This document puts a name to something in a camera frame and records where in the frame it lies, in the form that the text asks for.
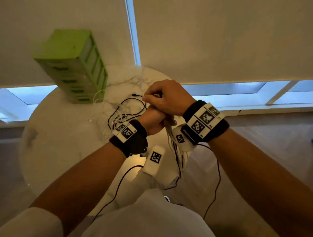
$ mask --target qr code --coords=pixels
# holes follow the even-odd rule
[[[120,125],[120,126],[116,129],[116,131],[120,132],[124,127],[125,127],[125,125],[122,124],[122,125]]]
[[[177,136],[176,136],[176,139],[177,139],[178,143],[183,143],[183,142],[185,142],[185,140],[184,140],[184,138],[182,137],[181,134],[177,135]]]
[[[121,133],[126,139],[129,139],[134,134],[129,128],[125,128]]]
[[[199,121],[195,121],[195,123],[191,126],[191,128],[197,133],[200,134],[202,130],[204,129],[204,125]]]
[[[216,116],[220,114],[220,112],[214,106],[210,107],[209,110]]]
[[[160,159],[161,159],[161,154],[159,154],[159,153],[157,153],[157,152],[153,152],[152,153],[152,156],[151,156],[151,158],[150,158],[150,160],[152,160],[153,162],[155,162],[155,163],[159,163],[160,162]]]
[[[214,116],[205,111],[199,118],[208,125],[214,119]]]

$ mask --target person's left hand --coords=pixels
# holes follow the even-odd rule
[[[166,115],[153,105],[150,105],[137,120],[145,128],[148,136],[150,136],[161,131],[167,123],[174,125],[173,119],[173,116]]]

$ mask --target white marble tabletop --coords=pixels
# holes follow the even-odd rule
[[[65,94],[56,88],[36,108],[30,117],[22,135],[20,146],[20,166],[26,183],[36,195],[39,195],[61,174],[78,163],[81,159],[97,150],[111,137],[107,126],[110,116],[117,106],[131,95],[143,95],[155,81],[170,79],[168,76],[139,66],[107,66],[108,82],[104,101],[95,104],[72,104]],[[125,111],[137,113],[141,110],[139,101],[125,103]],[[165,129],[148,137],[149,147],[155,144],[166,148],[169,157],[173,157],[167,144]],[[143,165],[145,158],[133,156],[117,174],[107,198],[103,198],[95,212],[114,195],[120,176],[129,166]],[[166,166],[176,167],[174,158],[167,159]],[[125,179],[131,181],[137,170]],[[159,180],[169,183],[178,174],[178,169],[171,169]]]

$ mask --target forearm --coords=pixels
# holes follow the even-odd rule
[[[209,145],[242,197],[278,233],[287,233],[281,225],[310,228],[313,192],[306,185],[232,129]]]
[[[67,235],[98,204],[125,159],[118,148],[107,143],[54,181],[31,207],[58,216]]]

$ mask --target person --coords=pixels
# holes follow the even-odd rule
[[[138,118],[147,135],[161,131],[168,115],[182,116],[195,103],[174,80],[155,82],[142,100],[152,105]],[[280,236],[313,236],[309,187],[231,128],[208,144],[241,196]],[[55,180],[0,229],[0,236],[67,236],[97,205],[125,159],[107,143]],[[167,202],[159,189],[150,189],[134,204],[99,217],[83,236],[214,234],[201,216]]]

